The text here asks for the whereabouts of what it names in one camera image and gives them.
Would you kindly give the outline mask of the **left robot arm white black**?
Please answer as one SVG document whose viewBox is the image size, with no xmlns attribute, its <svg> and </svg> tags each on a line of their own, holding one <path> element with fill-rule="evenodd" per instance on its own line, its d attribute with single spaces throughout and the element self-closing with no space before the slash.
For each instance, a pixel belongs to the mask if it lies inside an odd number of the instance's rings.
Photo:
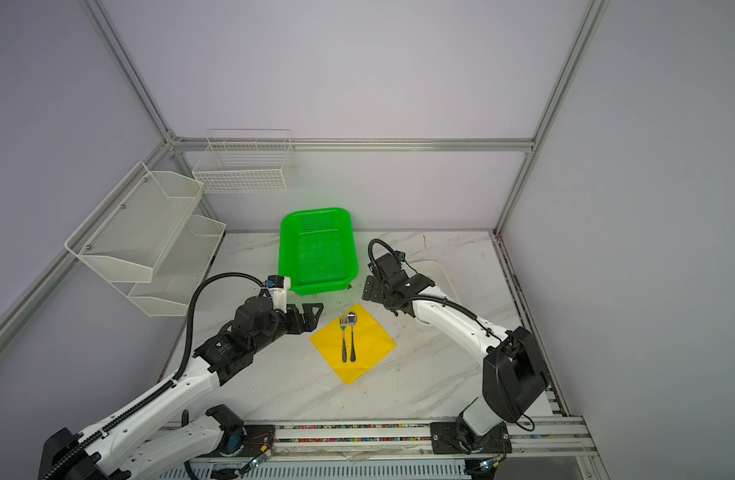
<svg viewBox="0 0 735 480">
<path fill-rule="evenodd" d="M 216 335 L 188 351 L 171 377 L 78 433 L 64 428 L 52 435 L 43 447 L 39 478 L 151 479 L 206 454 L 269 452 L 273 428 L 247 428 L 224 404 L 163 437 L 155 434 L 249 367 L 273 342 L 315 331 L 323 310 L 321 303 L 277 308 L 268 296 L 248 299 Z"/>
</svg>

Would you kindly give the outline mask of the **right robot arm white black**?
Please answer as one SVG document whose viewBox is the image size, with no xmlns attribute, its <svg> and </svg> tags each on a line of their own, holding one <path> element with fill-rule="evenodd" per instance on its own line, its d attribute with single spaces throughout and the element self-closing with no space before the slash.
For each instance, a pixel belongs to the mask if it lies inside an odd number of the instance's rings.
<svg viewBox="0 0 735 480">
<path fill-rule="evenodd" d="M 453 422 L 431 426 L 433 451 L 473 454 L 491 447 L 509 452 L 501 430 L 517 424 L 549 388 L 549 369 L 535 335 L 495 325 L 453 301 L 433 279 L 407 274 L 403 253 L 369 260 L 363 298 L 429 324 L 481 362 L 481 393 Z"/>
</svg>

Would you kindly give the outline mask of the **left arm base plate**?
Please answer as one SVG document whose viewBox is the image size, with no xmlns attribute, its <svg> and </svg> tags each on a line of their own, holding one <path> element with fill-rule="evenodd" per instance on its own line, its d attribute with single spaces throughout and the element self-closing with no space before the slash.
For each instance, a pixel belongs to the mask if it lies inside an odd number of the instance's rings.
<svg viewBox="0 0 735 480">
<path fill-rule="evenodd" d="M 222 437 L 219 446 L 200 458 L 253 458 L 274 444 L 276 428 L 272 424 L 246 424 L 229 437 Z"/>
</svg>

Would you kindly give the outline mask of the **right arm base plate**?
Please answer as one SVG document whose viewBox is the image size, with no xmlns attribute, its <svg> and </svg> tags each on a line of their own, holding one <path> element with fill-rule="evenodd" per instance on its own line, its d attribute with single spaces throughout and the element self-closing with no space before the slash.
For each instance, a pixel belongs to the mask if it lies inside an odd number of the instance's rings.
<svg viewBox="0 0 735 480">
<path fill-rule="evenodd" d="M 433 422 L 431 448 L 435 454 L 510 454 L 511 436 L 505 423 L 497 424 L 486 434 L 477 434 L 463 422 Z"/>
</svg>

